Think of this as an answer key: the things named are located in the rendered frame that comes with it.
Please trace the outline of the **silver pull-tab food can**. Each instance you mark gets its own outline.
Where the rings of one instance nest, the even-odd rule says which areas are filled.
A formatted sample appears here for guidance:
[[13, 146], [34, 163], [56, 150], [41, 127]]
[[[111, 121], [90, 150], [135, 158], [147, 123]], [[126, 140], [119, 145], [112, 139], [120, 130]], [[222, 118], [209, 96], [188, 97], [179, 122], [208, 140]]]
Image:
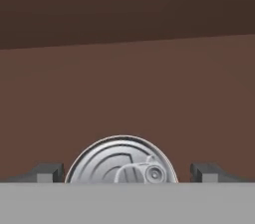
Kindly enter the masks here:
[[177, 183], [166, 155], [150, 141], [113, 135], [87, 147], [71, 165], [66, 183]]

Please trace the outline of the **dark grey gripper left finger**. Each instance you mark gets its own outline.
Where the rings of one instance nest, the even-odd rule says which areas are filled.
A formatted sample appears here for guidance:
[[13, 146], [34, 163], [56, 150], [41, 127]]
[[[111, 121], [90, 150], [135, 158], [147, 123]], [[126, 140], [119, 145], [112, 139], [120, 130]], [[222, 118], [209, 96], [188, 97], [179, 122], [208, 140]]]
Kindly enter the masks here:
[[54, 183], [64, 179], [63, 163], [40, 163], [30, 171], [7, 179], [8, 182]]

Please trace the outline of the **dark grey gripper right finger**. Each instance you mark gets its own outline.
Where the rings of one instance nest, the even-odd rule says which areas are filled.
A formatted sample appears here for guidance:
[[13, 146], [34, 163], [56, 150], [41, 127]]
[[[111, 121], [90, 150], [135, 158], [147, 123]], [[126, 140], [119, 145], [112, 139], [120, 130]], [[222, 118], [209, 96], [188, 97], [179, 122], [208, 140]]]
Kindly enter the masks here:
[[215, 163], [192, 163], [192, 182], [247, 182], [247, 179], [227, 173]]

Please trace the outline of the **brown wooden cabinet interior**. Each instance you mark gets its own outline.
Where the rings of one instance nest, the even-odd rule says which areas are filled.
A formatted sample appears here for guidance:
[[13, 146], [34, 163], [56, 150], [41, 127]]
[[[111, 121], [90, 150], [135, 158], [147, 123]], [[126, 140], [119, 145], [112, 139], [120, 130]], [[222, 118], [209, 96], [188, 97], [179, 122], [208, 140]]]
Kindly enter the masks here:
[[255, 179], [255, 0], [0, 0], [0, 179], [114, 134]]

